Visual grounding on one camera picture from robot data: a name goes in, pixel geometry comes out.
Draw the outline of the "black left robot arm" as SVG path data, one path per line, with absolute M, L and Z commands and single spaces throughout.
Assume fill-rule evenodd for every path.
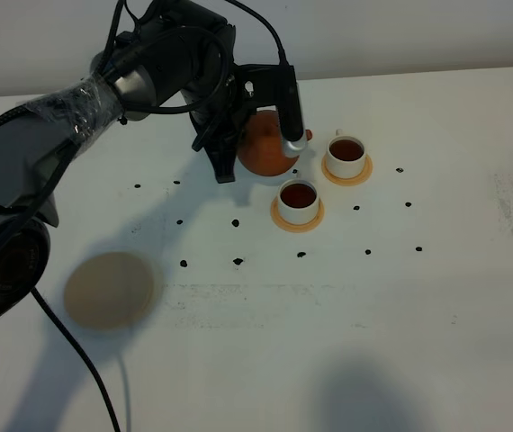
M 235 27 L 191 1 L 154 1 L 121 31 L 128 10 L 116 4 L 87 77 L 0 115 L 0 317 L 47 266 L 59 181 L 113 123 L 185 113 L 196 131 L 193 149 L 206 152 L 217 181 L 234 178 L 247 119 L 237 95 Z

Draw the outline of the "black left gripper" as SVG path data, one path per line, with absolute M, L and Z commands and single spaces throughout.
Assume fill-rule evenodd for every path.
M 284 54 L 273 65 L 234 62 L 236 31 L 185 26 L 193 44 L 193 74 L 184 86 L 185 107 L 196 132 L 195 151 L 205 150 L 218 183 L 235 181 L 237 145 L 250 115 L 267 104 L 283 101 Z

